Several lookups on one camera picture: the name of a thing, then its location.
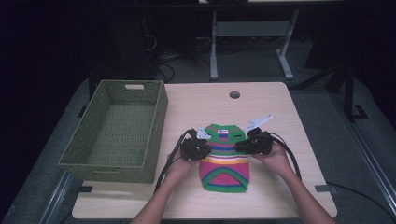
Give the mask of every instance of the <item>forearm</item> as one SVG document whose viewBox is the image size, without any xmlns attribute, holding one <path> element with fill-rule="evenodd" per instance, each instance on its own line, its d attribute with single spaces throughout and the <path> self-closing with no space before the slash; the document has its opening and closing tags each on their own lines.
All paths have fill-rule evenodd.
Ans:
<svg viewBox="0 0 396 224">
<path fill-rule="evenodd" d="M 304 224 L 336 223 L 295 174 L 283 176 L 283 179 L 290 189 Z"/>
<path fill-rule="evenodd" d="M 173 179 L 172 176 L 167 176 L 155 194 L 151 197 L 148 203 L 143 207 L 139 214 L 137 214 L 131 223 L 160 223 L 163 217 L 165 206 L 177 182 L 177 179 Z"/>
</svg>

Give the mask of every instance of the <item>striped knit hat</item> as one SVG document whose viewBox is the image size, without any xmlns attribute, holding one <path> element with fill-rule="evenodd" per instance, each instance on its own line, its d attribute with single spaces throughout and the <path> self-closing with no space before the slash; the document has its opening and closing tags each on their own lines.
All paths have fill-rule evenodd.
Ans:
<svg viewBox="0 0 396 224">
<path fill-rule="evenodd" d="M 236 125 L 211 124 L 205 131 L 212 137 L 207 145 L 212 151 L 200 161 L 199 173 L 204 189 L 217 192 L 244 192 L 248 189 L 248 155 L 233 148 L 246 140 Z"/>
</svg>

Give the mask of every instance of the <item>human hand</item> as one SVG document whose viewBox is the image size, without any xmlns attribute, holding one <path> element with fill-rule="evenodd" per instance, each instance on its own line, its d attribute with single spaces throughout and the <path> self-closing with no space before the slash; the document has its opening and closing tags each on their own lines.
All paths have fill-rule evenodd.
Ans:
<svg viewBox="0 0 396 224">
<path fill-rule="evenodd" d="M 277 175 L 280 175 L 282 178 L 285 178 L 289 174 L 294 174 L 293 170 L 291 169 L 285 149 L 277 143 L 273 143 L 273 147 L 269 155 L 249 155 L 264 163 L 265 166 L 268 167 L 268 169 L 270 169 Z"/>
<path fill-rule="evenodd" d="M 192 167 L 196 165 L 199 161 L 185 161 L 181 158 L 180 149 L 176 152 L 175 157 L 173 159 L 172 165 L 169 166 L 166 171 L 166 177 L 172 176 L 176 180 L 180 180 L 187 176 Z"/>
</svg>

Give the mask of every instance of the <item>person's arm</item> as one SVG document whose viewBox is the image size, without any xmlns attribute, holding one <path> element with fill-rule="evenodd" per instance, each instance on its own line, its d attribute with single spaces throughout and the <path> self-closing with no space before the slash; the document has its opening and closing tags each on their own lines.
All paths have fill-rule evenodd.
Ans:
<svg viewBox="0 0 396 224">
<path fill-rule="evenodd" d="M 261 161 L 268 169 L 282 177 L 290 189 L 304 224 L 336 223 L 291 169 L 283 147 L 274 143 L 269 155 L 251 154 L 250 156 Z"/>
<path fill-rule="evenodd" d="M 172 163 L 172 165 L 166 171 L 166 176 L 162 184 L 148 201 L 148 203 L 132 220 L 132 224 L 154 224 L 161 222 L 163 211 L 165 210 L 165 206 L 169 200 L 169 197 L 171 196 L 173 189 L 177 186 L 181 179 L 187 176 L 190 169 L 196 163 L 198 163 L 198 161 L 184 161 L 179 157 L 180 152 L 178 151 L 174 158 L 176 161 Z"/>
</svg>

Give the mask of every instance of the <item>wicker basket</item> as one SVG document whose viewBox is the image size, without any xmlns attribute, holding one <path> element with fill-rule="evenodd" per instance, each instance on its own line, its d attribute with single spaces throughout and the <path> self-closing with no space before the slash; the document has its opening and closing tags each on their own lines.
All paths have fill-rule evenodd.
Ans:
<svg viewBox="0 0 396 224">
<path fill-rule="evenodd" d="M 103 80 L 59 165 L 83 180 L 153 183 L 167 105 L 161 81 Z"/>
</svg>

